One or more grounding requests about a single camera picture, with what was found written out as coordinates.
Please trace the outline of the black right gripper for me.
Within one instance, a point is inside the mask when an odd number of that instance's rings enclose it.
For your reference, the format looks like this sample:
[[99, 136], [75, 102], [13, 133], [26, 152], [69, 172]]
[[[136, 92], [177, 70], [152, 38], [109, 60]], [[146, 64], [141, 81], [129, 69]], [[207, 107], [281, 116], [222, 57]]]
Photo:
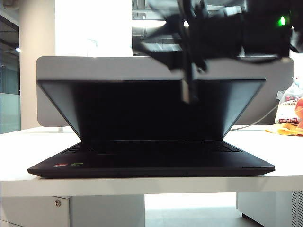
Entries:
[[139, 39], [139, 51], [166, 65], [170, 70], [183, 68], [182, 99], [197, 101], [193, 66], [207, 71], [206, 60], [236, 58], [241, 52], [242, 14], [208, 14], [206, 2], [193, 5], [190, 0], [149, 0], [151, 10], [165, 24], [157, 32], [179, 34], [146, 36]]

